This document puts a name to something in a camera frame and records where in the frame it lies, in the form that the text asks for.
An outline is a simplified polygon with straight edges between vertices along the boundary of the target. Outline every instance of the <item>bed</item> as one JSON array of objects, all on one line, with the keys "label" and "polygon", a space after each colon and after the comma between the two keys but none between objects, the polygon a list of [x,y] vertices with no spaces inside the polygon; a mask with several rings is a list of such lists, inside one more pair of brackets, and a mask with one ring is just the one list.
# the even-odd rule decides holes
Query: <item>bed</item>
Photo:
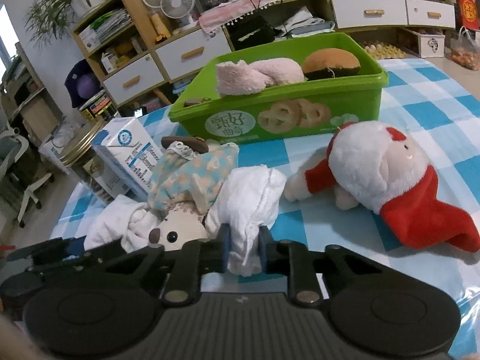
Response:
[{"label": "bed", "polygon": [[[455,80],[422,59],[380,61],[390,78],[382,92],[380,120],[411,134],[439,176],[438,198],[468,211],[480,221],[480,102]],[[186,135],[163,108],[141,123],[157,144],[165,135]],[[279,139],[241,145],[239,166],[266,164],[290,176],[306,161],[321,158],[331,135]],[[104,205],[79,184],[51,238],[83,237]],[[417,251],[402,246],[382,220],[363,207],[340,211],[326,191],[303,202],[280,202],[271,229],[275,239],[292,239],[323,251],[339,244],[414,278],[441,288],[457,302],[462,325],[450,354],[459,359],[480,345],[480,252],[448,244]],[[265,274],[249,278],[209,274],[203,291],[284,291],[286,279]]]}]

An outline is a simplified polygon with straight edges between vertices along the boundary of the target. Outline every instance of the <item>santa claus plush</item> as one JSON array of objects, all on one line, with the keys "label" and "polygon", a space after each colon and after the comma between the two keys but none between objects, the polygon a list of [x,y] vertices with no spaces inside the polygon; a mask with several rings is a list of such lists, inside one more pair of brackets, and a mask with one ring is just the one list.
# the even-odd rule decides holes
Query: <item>santa claus plush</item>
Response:
[{"label": "santa claus plush", "polygon": [[339,209],[359,203],[387,223],[404,245],[421,249],[448,242],[480,249],[480,235],[464,210],[437,200],[438,176],[411,138],[377,121],[347,123],[333,136],[327,158],[286,183],[289,201],[334,188]]}]

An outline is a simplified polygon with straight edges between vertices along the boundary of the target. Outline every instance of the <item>window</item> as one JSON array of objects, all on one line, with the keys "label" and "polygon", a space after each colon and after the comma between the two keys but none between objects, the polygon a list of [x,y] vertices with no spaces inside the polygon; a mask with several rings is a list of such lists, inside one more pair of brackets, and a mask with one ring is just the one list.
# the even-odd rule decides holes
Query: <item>window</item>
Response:
[{"label": "window", "polygon": [[0,80],[10,66],[12,58],[17,54],[15,48],[17,42],[18,37],[11,25],[7,9],[2,5],[0,9]]}]

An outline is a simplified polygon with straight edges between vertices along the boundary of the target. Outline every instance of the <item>glass jar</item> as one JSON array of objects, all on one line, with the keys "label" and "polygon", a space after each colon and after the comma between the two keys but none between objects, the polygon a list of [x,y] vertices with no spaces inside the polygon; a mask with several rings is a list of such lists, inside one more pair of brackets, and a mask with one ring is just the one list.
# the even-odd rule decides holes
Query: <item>glass jar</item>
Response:
[{"label": "glass jar", "polygon": [[113,170],[95,153],[92,140],[105,126],[105,121],[91,121],[64,147],[60,160],[105,204],[111,203],[129,188]]}]

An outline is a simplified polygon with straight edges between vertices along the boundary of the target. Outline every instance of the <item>koala eye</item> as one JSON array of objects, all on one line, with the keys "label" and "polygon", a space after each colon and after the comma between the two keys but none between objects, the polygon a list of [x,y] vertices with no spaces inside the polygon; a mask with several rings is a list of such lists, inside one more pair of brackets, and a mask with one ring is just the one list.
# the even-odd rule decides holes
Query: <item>koala eye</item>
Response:
[{"label": "koala eye", "polygon": [[171,231],[166,235],[166,240],[172,244],[177,241],[178,237],[179,235],[176,231]]}]

